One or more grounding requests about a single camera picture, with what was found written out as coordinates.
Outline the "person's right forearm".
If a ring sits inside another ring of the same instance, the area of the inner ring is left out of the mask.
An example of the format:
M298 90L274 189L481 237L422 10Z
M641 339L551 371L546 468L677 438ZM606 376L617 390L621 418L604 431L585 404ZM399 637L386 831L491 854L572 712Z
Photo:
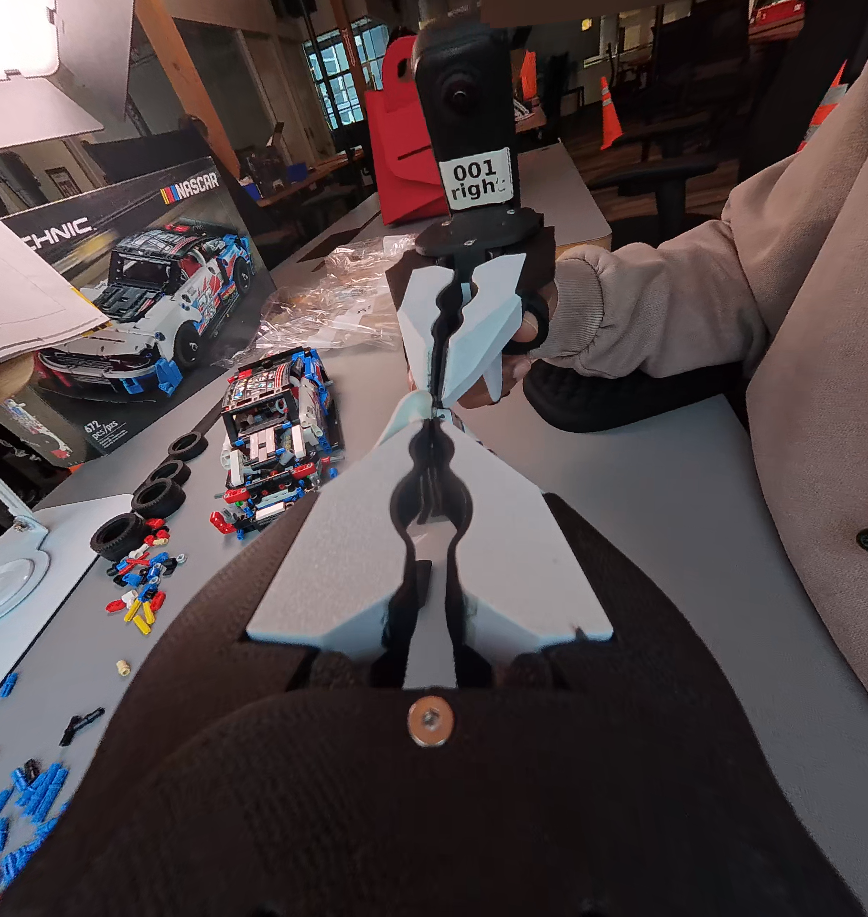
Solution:
M710 220L658 247L579 246L556 264L555 311L532 359L584 376L668 377L754 364L778 328L731 225Z

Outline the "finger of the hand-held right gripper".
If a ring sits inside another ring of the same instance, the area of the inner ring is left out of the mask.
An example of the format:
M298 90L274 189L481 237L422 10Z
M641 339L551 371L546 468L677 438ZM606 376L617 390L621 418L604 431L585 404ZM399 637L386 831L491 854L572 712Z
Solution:
M461 309L462 324L450 336L441 391L441 405L453 406L480 378L493 400L504 385L504 346L523 317L517 285L524 254L505 254L477 266L472 273L475 292Z
M437 394L434 326L440 319L438 297L454 281L454 270L439 265L413 269L397 311L406 361L417 389Z

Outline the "long black connector piece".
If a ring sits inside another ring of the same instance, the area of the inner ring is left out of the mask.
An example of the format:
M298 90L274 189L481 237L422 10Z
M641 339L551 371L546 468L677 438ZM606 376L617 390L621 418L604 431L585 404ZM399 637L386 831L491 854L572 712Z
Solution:
M74 715L68 722L59 742L60 747L67 747L74 737L87 726L101 719L106 713L104 707L98 707L87 714Z

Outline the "black office chair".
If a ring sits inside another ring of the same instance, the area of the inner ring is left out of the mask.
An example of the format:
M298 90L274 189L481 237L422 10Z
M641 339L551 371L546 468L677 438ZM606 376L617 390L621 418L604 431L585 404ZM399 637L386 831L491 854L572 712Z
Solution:
M682 230L687 182L714 172L718 159L711 154L692 154L628 165L588 182L592 192L615 188L620 196L653 192L661 235L672 237Z

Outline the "heap of clear plastic bags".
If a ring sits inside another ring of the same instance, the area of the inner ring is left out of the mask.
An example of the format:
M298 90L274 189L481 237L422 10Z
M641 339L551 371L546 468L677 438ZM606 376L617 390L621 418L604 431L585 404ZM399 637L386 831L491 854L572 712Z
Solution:
M335 247L308 279L278 283L263 306L249 351L396 349L402 336L386 271L414 247L417 234L350 240Z

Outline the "pile of mixed coloured bricks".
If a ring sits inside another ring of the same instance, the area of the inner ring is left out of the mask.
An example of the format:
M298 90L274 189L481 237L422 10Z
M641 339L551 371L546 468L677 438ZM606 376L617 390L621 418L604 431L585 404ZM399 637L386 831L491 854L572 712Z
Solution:
M126 624L135 625L149 636L165 601L165 581L183 566L187 555L171 554L171 529L166 520L144 520L140 545L112 561L107 577L119 589L119 597L107 602L108 616L122 615Z

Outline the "red felt bag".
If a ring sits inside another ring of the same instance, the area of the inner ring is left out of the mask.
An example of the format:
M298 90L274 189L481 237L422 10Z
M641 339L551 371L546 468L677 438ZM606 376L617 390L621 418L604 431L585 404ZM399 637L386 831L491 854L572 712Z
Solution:
M392 40L382 89L365 96L382 221L399 224L446 214L447 198L412 69L414 34Z

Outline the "pale wooden-edged table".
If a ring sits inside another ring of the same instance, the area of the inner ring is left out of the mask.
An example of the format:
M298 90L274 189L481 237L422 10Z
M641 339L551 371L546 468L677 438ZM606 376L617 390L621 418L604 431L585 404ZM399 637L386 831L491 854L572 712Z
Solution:
M562 143L522 153L518 165L522 205L542 213L546 224L554 226L558 252L581 245L611 249L611 227ZM338 245L354 239L418 233L431 221L425 217L386 225L379 196L373 193L274 268L272 279L279 285L304 281L323 268L325 254Z

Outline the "person's right hand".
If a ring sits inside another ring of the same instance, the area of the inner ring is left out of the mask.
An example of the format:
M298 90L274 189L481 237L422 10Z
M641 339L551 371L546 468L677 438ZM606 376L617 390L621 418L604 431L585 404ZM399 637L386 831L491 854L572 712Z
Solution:
M515 343L529 345L538 334L538 322L534 315L525 312L520 327L514 333L512 340ZM501 393L492 396L489 393L486 380L479 378L474 385L463 395L460 405L469 408L481 408L498 403L503 397L508 396L512 389L519 384L529 372L533 359L527 354L502 354L502 388Z

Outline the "person's beige hoodie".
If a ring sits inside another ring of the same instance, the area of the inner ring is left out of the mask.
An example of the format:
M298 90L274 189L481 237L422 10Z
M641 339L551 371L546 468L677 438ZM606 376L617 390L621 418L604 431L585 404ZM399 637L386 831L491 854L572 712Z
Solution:
M742 182L729 224L770 343L747 404L761 489L868 692L868 61L803 151Z

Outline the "open instruction booklet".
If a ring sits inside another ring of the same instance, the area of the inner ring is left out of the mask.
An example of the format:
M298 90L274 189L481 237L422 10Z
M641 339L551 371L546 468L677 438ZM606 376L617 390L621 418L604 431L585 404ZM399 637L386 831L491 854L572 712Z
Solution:
M0 1L0 150L124 117L133 15L132 1ZM103 322L0 220L0 363Z

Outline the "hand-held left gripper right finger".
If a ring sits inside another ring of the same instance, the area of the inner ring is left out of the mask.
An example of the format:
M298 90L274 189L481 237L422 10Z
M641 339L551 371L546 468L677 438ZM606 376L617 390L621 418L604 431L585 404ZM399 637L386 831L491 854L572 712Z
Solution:
M454 526L444 612L458 678L613 627L547 495L468 433L432 427L436 506Z

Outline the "brick-built toy race car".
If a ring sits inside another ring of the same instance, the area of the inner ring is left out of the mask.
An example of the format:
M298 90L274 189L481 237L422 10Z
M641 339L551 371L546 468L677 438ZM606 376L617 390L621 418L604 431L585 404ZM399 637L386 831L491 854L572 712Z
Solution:
M211 524L242 540L337 477L343 454L335 384L319 353L282 351L228 379L220 417L226 472Z

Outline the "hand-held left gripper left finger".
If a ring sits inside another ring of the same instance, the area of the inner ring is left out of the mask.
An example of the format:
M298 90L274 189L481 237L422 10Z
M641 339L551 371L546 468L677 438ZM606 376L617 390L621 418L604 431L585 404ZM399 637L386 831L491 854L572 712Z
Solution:
M250 619L252 640L336 652L402 687L432 561L409 534L424 508L430 421L414 421L325 485Z

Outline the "pile of blue connector pins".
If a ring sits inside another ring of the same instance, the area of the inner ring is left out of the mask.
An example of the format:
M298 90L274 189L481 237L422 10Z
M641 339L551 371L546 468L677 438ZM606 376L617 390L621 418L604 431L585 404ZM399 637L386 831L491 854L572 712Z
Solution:
M69 775L61 762L42 769L28 760L11 772L10 786L0 791L0 900L67 808L61 793Z

